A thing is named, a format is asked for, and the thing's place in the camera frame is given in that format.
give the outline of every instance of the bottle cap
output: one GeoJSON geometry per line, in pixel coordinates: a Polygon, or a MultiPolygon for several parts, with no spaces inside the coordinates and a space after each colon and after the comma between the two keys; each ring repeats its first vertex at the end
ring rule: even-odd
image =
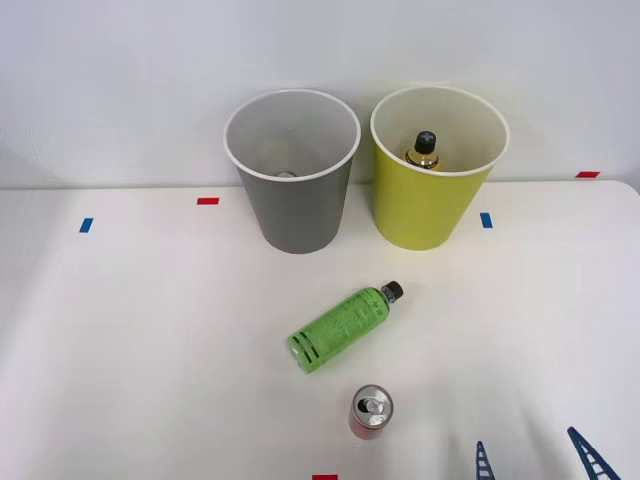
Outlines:
{"type": "Polygon", "coordinates": [[[402,290],[402,287],[396,281],[387,283],[385,287],[388,288],[391,291],[391,293],[393,293],[393,296],[395,297],[396,300],[398,300],[402,295],[404,295],[404,291],[402,290]]]}
{"type": "Polygon", "coordinates": [[[414,147],[420,155],[429,155],[436,149],[436,136],[432,132],[420,132],[416,137],[414,147]]]}

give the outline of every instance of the table surface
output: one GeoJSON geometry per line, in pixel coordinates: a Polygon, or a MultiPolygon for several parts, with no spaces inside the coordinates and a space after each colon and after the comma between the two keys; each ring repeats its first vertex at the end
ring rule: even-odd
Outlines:
{"type": "Polygon", "coordinates": [[[385,241],[368,195],[296,256],[240,188],[0,192],[0,477],[459,480],[482,440],[498,479],[585,479],[573,425],[634,478],[636,192],[490,183],[426,252],[385,241]],[[388,321],[305,375],[287,335],[390,280],[388,321]],[[366,383],[396,407],[369,442],[347,425],[366,383]]]}

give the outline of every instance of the red tape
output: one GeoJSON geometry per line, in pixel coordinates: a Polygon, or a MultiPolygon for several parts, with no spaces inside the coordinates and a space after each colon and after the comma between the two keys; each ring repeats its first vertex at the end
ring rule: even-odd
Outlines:
{"type": "Polygon", "coordinates": [[[596,178],[600,172],[578,172],[576,178],[596,178]]]}
{"type": "Polygon", "coordinates": [[[220,203],[218,197],[200,197],[198,199],[198,205],[217,205],[220,203]]]}

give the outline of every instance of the green plastic bottle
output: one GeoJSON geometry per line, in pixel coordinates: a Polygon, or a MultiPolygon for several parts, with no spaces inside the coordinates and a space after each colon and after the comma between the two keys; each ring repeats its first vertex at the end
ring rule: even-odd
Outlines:
{"type": "Polygon", "coordinates": [[[311,373],[389,316],[389,305],[403,294],[398,282],[363,288],[287,338],[302,369],[311,373]]]}

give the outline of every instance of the red can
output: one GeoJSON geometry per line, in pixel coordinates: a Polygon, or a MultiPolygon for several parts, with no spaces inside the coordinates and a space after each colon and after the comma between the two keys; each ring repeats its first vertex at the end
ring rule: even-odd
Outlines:
{"type": "Polygon", "coordinates": [[[349,428],[356,437],[370,440],[382,433],[392,415],[391,395],[378,385],[365,385],[351,401],[349,428]]]}

